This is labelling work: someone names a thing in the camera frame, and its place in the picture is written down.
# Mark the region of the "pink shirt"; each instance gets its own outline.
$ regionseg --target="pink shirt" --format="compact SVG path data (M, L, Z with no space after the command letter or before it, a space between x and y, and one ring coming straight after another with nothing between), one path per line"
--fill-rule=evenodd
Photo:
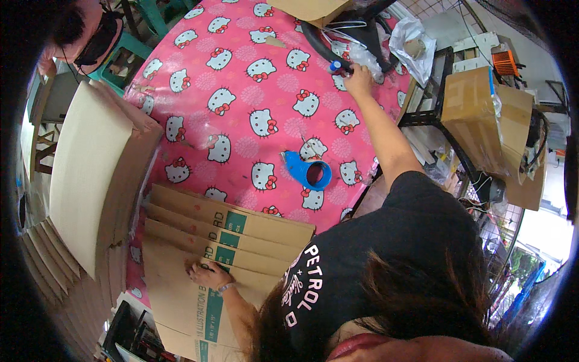
M55 57L61 61L66 61L67 63L72 63L85 48L89 39L97 31L98 24L102 17L102 7L98 0L76 0L76 4L83 10L83 21L85 22L85 28L82 32L82 36L73 44L69 44L64 47L63 50L54 44L52 41L48 41L40 58L38 59L38 71L40 74L45 75L52 64L54 64L52 57Z

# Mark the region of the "teal label on box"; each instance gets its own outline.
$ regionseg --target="teal label on box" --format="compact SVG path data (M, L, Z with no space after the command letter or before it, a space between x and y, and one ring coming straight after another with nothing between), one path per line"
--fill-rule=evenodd
M228 211L227 218L225 219L225 229L243 234L246 220L247 216Z
M209 362L209 343L199 341L199 355L201 355L199 362Z
M228 265L233 265L233 258L235 257L235 251L217 247L217 252L215 253L215 260Z
M217 290L209 288L209 296L207 297L207 316L205 320L205 339L208 341L217 343L222 309L223 298L219 296Z
M222 231L219 243L236 248L239 245L239 236Z

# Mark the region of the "lips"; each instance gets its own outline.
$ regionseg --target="lips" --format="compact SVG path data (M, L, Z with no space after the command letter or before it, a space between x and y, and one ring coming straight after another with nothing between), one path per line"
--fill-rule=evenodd
M345 357L348 354L354 353L358 349L372 348L377 345L390 342L393 339L394 338L372 333L357 334L336 346L336 348L334 348L333 351L329 354L326 362L337 359L338 357Z

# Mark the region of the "bracelet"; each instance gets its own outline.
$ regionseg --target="bracelet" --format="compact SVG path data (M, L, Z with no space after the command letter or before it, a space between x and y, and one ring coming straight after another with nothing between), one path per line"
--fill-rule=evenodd
M219 294L220 297L223 297L223 292L226 291L229 287L234 287L235 284L234 283L227 283L222 287L219 287L219 289L217 289L217 293Z

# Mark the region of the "stool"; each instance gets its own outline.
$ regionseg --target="stool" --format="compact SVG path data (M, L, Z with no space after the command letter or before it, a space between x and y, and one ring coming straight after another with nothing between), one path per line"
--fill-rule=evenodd
M147 59L153 51L128 32L122 31L120 33L119 42L112 50L111 55L102 62L100 67L88 74L88 76L95 81L100 81L101 79L104 80L121 97L124 95L124 90L121 88L123 78L113 74L109 69L107 69L107 66L113 59L115 59L122 47L143 59Z
M161 13L168 8L189 9L193 8L192 0L171 0L168 4L157 6L156 0L139 0L135 3L141 13L143 20L151 31L157 33L160 39L164 38L169 32L167 24Z

